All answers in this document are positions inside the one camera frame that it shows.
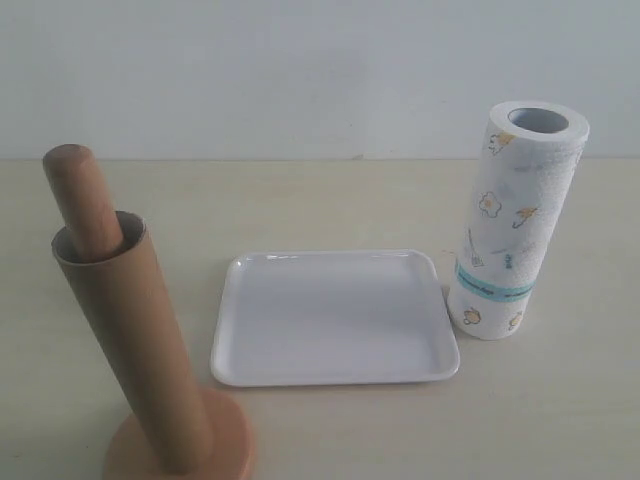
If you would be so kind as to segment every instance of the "paper towel roll hole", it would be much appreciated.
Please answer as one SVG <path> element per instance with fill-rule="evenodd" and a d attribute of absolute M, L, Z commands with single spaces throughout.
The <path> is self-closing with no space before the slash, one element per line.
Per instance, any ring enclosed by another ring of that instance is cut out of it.
<path fill-rule="evenodd" d="M 558 133 L 569 126 L 569 120 L 544 108 L 518 108 L 509 113 L 509 121 L 537 133 Z"/>

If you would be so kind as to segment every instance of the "cardboard tube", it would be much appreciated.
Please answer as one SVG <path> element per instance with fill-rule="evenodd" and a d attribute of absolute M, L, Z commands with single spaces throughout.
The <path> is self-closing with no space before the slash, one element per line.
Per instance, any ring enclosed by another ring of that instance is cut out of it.
<path fill-rule="evenodd" d="M 53 254 L 163 469 L 185 474 L 211 456 L 211 425 L 146 225 L 117 218 L 124 253 L 83 263 L 63 228 Z"/>

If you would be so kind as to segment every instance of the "yellow flower print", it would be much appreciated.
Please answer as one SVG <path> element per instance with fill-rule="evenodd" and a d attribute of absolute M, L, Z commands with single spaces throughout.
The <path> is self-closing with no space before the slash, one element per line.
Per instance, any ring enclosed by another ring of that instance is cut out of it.
<path fill-rule="evenodd" d="M 509 145 L 509 142 L 516 138 L 514 135 L 511 135 L 506 132 L 496 133 L 489 137 L 489 151 L 493 153 L 495 157 L 500 151 Z"/>
<path fill-rule="evenodd" d="M 516 215 L 518 215 L 519 219 L 511 224 L 512 228 L 520 228 L 524 223 L 533 217 L 533 214 L 538 211 L 538 207 L 528 207 L 518 210 Z"/>
<path fill-rule="evenodd" d="M 482 195 L 478 207 L 482 210 L 483 215 L 490 218 L 496 218 L 498 212 L 502 209 L 502 203 L 498 201 L 493 192 L 487 192 Z"/>
<path fill-rule="evenodd" d="M 477 325 L 482 320 L 480 316 L 480 312 L 475 308 L 469 308 L 469 310 L 464 311 L 464 320 L 463 323 L 465 325 Z"/>
<path fill-rule="evenodd" d="M 509 320 L 509 331 L 516 328 L 520 324 L 521 320 L 522 320 L 522 312 L 516 313 L 516 316 L 513 317 L 511 320 Z"/>

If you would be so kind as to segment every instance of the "cartoon print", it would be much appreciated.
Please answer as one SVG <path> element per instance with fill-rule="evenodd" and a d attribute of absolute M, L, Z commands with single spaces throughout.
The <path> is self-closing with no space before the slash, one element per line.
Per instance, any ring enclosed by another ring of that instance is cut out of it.
<path fill-rule="evenodd" d="M 469 232 L 469 248 L 471 249 L 471 265 L 474 267 L 484 267 L 484 262 L 482 261 L 482 257 L 478 255 L 475 247 L 473 246 L 473 239 L 471 238 L 471 229 L 468 229 Z"/>
<path fill-rule="evenodd" d="M 583 150 L 584 150 L 584 145 L 582 147 L 580 147 L 578 149 L 578 151 L 576 152 L 576 158 L 573 161 L 573 169 L 572 169 L 573 173 L 575 173 L 576 172 L 576 168 L 578 168 L 578 163 L 580 163 L 580 157 L 582 156 L 582 151 Z"/>
<path fill-rule="evenodd" d="M 469 307 L 469 310 L 464 311 L 464 320 L 463 323 L 465 325 L 477 325 L 482 320 L 480 316 L 480 312 L 475 308 Z"/>
<path fill-rule="evenodd" d="M 493 153 L 493 156 L 495 157 L 504 147 L 509 145 L 509 142 L 514 138 L 516 137 L 505 132 L 491 135 L 489 137 L 489 151 Z"/>
<path fill-rule="evenodd" d="M 529 242 L 524 247 L 522 247 L 522 250 L 520 250 L 520 252 L 526 255 L 529 252 L 533 251 L 535 248 L 536 248 L 536 242 Z"/>
<path fill-rule="evenodd" d="M 527 207 L 527 208 L 523 208 L 520 209 L 516 212 L 516 215 L 518 215 L 518 217 L 520 217 L 518 220 L 516 220 L 515 222 L 513 222 L 511 224 L 511 227 L 513 228 L 520 228 L 522 225 L 524 225 L 524 223 L 529 220 L 531 217 L 533 217 L 533 214 L 536 213 L 538 211 L 538 207 Z"/>
<path fill-rule="evenodd" d="M 490 218 L 496 218 L 498 212 L 502 210 L 502 204 L 496 198 L 493 192 L 487 192 L 482 195 L 478 207 L 482 210 L 482 214 Z"/>
<path fill-rule="evenodd" d="M 521 320 L 522 320 L 522 312 L 516 313 L 516 316 L 513 317 L 511 320 L 509 320 L 509 331 L 516 328 L 520 324 Z"/>
<path fill-rule="evenodd" d="M 509 186 L 506 182 L 501 182 L 496 187 L 496 193 L 500 195 L 502 201 L 505 200 L 513 200 L 516 198 L 516 193 L 513 191 L 513 188 Z"/>

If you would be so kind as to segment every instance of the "white wall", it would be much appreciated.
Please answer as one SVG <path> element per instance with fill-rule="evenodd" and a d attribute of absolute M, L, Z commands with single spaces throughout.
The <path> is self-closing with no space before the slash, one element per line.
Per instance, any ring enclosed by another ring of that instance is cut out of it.
<path fill-rule="evenodd" d="M 543 99 L 640 156 L 640 2 L 0 0 L 0 158 L 474 157 Z"/>

